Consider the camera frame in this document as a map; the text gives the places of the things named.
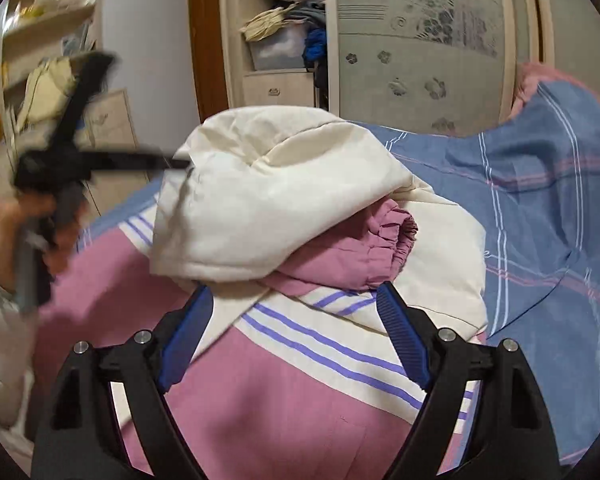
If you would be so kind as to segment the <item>person left hand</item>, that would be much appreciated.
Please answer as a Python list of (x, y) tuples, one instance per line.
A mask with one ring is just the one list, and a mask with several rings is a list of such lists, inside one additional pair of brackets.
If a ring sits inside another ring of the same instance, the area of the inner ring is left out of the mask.
[[(20, 252), (27, 246), (29, 223), (52, 216), (56, 200), (51, 195), (23, 192), (4, 200), (0, 205), (0, 287), (13, 294), (17, 286), (17, 274), (22, 268)], [(84, 198), (64, 226), (57, 228), (52, 246), (43, 252), (43, 262), (53, 276), (63, 274), (69, 267), (74, 246), (78, 241), (85, 215), (90, 205)]]

